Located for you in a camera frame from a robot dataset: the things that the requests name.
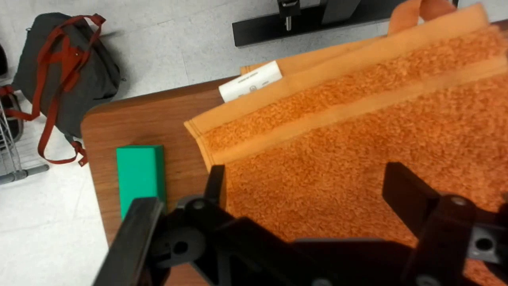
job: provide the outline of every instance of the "sponge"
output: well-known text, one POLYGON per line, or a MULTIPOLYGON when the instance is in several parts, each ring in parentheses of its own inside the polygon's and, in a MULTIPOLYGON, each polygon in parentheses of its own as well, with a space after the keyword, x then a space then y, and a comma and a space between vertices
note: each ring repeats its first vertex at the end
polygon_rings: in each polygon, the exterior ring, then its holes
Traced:
POLYGON ((121 218, 140 197, 165 199, 164 147, 123 147, 116 150, 121 218))

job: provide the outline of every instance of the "floor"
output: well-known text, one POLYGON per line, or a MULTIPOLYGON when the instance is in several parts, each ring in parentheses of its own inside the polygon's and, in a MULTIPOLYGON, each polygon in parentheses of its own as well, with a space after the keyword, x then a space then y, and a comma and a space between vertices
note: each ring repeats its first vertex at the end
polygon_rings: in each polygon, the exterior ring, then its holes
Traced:
MULTIPOLYGON (((492 21, 508 18, 507 0, 485 0, 492 21)), ((48 12, 100 13, 105 42, 124 72, 116 101, 237 75, 240 67, 329 45, 386 34, 386 23, 235 48, 231 24, 277 12, 275 0, 4 0, 0 43, 8 53, 10 83, 34 18, 48 12)), ((19 143, 27 167, 43 120, 27 124, 19 143)), ((50 156, 70 150, 56 132, 50 156)), ((50 172, 0 186, 0 285, 91 285, 107 255, 107 240, 89 167, 56 166, 50 172)))

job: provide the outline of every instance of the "tag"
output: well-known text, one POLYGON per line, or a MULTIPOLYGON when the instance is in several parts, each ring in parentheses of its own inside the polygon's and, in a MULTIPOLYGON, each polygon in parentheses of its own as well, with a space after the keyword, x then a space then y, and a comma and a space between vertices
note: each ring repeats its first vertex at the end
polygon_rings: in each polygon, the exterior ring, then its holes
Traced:
POLYGON ((235 78, 234 81, 219 86, 219 93, 224 102, 232 102, 238 97, 270 86, 281 78, 283 75, 280 66, 273 61, 261 69, 253 70, 251 74, 246 74, 240 78, 235 78))

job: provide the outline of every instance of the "backpack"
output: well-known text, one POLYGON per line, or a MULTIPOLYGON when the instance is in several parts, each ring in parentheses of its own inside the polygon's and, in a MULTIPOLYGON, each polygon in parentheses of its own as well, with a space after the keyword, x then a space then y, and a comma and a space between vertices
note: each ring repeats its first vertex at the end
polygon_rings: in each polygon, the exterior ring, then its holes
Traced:
POLYGON ((34 121, 40 113, 46 115, 37 150, 48 163, 67 164, 81 155, 80 166, 88 164, 86 151, 77 140, 81 139, 81 121, 92 107, 110 102, 118 93, 119 69, 100 42, 104 23, 99 15, 70 18, 48 13, 37 16, 29 31, 11 93, 23 91, 32 102, 32 112, 10 110, 7 115, 26 121, 34 121), (73 158, 45 156, 53 128, 75 148, 73 158))

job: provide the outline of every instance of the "table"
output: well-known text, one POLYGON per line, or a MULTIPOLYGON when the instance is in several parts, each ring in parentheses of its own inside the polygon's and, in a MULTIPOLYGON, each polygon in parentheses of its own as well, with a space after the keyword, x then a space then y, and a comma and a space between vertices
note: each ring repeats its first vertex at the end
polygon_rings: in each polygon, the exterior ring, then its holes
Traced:
MULTIPOLYGON (((164 91, 94 108, 83 123, 97 201, 108 244, 119 226, 116 180, 118 147, 165 147, 165 183, 170 209, 192 194, 204 194, 208 172, 197 143, 183 123, 223 104, 218 86, 229 80, 164 91)), ((204 285, 189 266, 173 269, 170 285, 204 285)))

